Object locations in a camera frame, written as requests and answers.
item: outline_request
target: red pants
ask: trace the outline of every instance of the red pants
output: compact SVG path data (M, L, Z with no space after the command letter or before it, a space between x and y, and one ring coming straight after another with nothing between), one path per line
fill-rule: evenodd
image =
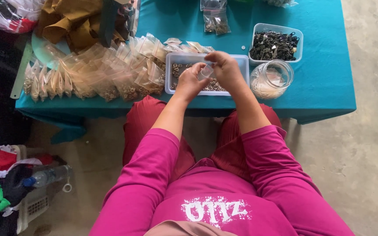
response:
M154 125L166 102L146 96L142 101L135 102L126 116L126 123L123 125L125 131L125 149L123 151L123 165L131 160L139 142ZM281 122L274 110L266 105L260 104L271 124L281 127ZM250 181L249 170L246 164L243 143L240 134L239 122L236 111L226 117L218 131L217 148L210 156L218 168L240 176ZM180 141L179 157L176 167L171 175L170 182L178 179L196 162L192 148L182 136Z

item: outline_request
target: glass jar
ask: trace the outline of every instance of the glass jar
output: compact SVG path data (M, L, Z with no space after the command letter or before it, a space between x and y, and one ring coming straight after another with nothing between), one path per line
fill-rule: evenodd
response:
M250 74L250 89L260 99L274 99L287 90L294 80L294 70L283 60L260 64Z

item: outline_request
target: concrete floor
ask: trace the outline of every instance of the concrete floor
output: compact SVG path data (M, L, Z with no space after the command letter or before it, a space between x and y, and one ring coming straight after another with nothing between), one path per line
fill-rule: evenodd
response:
M286 143L329 204L358 236L378 235L378 0L342 0L357 111L304 126L284 124ZM121 170L124 118L88 121L80 140L49 145L57 128L36 122L31 146L47 148L75 170L74 190L53 196L47 212L30 223L51 236L86 235L102 199ZM187 118L184 132L197 158L214 149L211 120Z

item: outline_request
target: woman's right hand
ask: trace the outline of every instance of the woman's right hand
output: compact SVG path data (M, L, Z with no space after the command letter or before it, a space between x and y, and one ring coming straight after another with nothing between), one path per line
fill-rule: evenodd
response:
M230 94L246 84L240 72L239 64L228 53L215 51L205 56L206 61L214 62L214 74L217 76L218 83Z

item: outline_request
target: hand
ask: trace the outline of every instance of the hand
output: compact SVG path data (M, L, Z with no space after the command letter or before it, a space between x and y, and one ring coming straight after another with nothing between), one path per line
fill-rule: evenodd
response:
M212 66L214 74L217 76L218 83L232 93L235 89L240 87L241 83L245 83L243 75L240 72L239 64L226 52L210 52L205 56L206 61L215 62Z
M191 68L186 69L179 77L174 95L184 99L189 104L213 80L212 78L206 78L198 81L198 73L206 65L205 63L198 62Z

